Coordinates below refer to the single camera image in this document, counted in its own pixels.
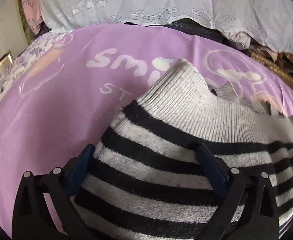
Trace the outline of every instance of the ribbed knit fabric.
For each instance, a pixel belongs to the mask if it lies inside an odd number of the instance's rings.
[[[75,207],[99,239],[193,239],[222,203],[194,146],[229,167],[269,174],[282,227],[293,216],[293,117],[259,114],[214,96],[179,60],[126,106],[97,145]],[[245,198],[232,219],[236,226]]]

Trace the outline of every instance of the white lettering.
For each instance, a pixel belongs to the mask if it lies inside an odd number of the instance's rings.
[[[116,87],[114,84],[111,84],[111,83],[105,83],[104,86],[108,89],[108,91],[104,91],[102,88],[99,88],[101,93],[103,94],[110,94],[112,93],[112,89],[109,87],[109,86],[113,86],[113,87]]]
[[[138,66],[138,69],[134,71],[134,76],[139,77],[143,76],[147,72],[147,64],[143,60],[135,60],[133,57],[129,55],[120,55],[111,65],[111,69],[116,69],[120,66],[121,62],[126,60],[125,69],[133,68],[134,66]]]
[[[106,67],[110,63],[110,59],[103,54],[115,54],[117,53],[117,49],[110,48],[106,49],[97,55],[95,55],[95,60],[89,60],[87,63],[87,67]]]
[[[130,92],[125,91],[122,88],[119,88],[119,89],[122,91],[122,95],[120,96],[119,101],[121,101],[125,95],[130,95],[130,96],[132,95]]]

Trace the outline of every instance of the ribbed cuff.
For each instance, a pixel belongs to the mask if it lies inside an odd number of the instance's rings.
[[[180,59],[138,100],[153,117],[216,142],[293,142],[293,117],[260,115],[217,98],[197,69]]]

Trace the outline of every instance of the purple bedsheet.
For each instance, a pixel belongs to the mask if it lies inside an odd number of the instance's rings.
[[[17,78],[0,102],[0,225],[9,235],[23,173],[48,173],[87,143],[96,144],[118,108],[146,92],[179,58],[192,62],[211,87],[231,81],[240,98],[270,101],[293,114],[291,88],[217,42],[165,27],[78,29]]]

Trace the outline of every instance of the crumpled white cloth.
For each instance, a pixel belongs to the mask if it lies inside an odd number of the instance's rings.
[[[45,23],[54,32],[91,24],[168,24],[190,18],[204,27],[219,30],[231,40],[244,32],[274,51],[293,54],[292,0],[39,0],[39,3]]]

